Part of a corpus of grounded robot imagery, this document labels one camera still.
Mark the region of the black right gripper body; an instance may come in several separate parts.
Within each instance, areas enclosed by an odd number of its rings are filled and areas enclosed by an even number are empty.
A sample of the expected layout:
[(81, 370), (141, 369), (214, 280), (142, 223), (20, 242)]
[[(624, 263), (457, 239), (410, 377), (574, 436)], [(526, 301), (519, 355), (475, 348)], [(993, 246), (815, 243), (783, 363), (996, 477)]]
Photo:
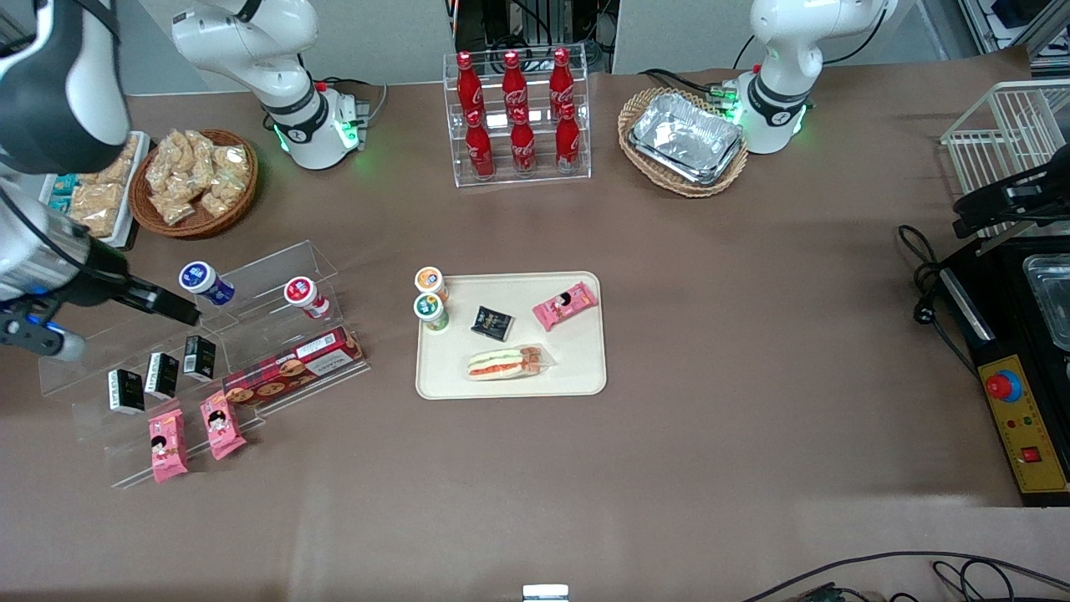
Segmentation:
[(59, 302), (76, 306), (100, 306), (114, 300), (138, 309), (136, 298), (129, 297), (129, 262), (126, 256), (110, 245), (91, 241), (85, 257), (85, 271), (76, 271), (75, 278), (59, 289)]

